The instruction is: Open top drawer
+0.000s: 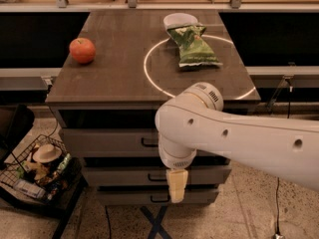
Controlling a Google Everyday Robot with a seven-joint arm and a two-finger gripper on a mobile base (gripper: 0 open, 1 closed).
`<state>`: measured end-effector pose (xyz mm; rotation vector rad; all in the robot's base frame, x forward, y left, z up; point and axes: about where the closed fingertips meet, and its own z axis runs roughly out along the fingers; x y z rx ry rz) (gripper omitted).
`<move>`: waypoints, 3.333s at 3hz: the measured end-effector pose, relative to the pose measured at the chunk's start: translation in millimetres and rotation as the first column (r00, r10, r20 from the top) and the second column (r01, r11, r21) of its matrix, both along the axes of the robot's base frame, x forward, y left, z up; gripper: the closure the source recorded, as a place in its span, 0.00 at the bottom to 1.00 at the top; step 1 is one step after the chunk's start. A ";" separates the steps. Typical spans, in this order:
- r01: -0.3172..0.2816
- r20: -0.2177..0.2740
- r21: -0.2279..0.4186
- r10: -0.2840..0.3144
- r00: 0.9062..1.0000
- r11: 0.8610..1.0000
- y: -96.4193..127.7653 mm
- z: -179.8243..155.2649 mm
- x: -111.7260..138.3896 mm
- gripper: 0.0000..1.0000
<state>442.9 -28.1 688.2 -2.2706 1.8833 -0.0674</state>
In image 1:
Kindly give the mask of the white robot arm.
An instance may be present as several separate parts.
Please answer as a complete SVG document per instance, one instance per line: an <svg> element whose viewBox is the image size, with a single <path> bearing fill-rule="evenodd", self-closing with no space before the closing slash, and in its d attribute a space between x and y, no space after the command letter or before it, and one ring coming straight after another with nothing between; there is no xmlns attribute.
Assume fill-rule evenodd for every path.
<svg viewBox="0 0 319 239"><path fill-rule="evenodd" d="M312 190L319 190L319 122L225 113L218 89L197 83L156 113L159 156L168 168L170 199L184 199L199 150L224 156Z"/></svg>

